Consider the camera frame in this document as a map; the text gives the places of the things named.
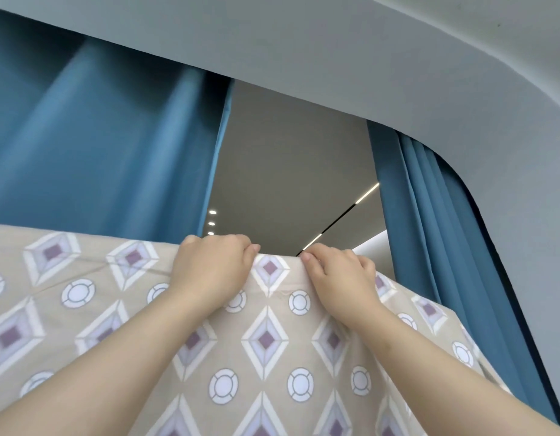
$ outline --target curtain pleat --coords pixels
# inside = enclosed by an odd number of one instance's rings
[[[420,142],[368,126],[399,283],[454,310],[512,393],[556,421],[462,183]]]
[[[0,12],[0,223],[174,243],[201,235],[229,86]]]

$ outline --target person's right hand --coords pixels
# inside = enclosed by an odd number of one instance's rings
[[[357,330],[364,315],[381,306],[375,288],[375,264],[352,250],[316,243],[300,258],[322,305],[347,327]]]

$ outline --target beige fabric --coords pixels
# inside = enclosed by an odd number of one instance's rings
[[[0,226],[0,410],[151,302],[167,287],[176,250]],[[507,389],[453,311],[381,274],[375,282],[403,321]],[[327,315],[300,260],[259,255],[240,294],[175,356],[131,434],[423,430],[359,337]]]

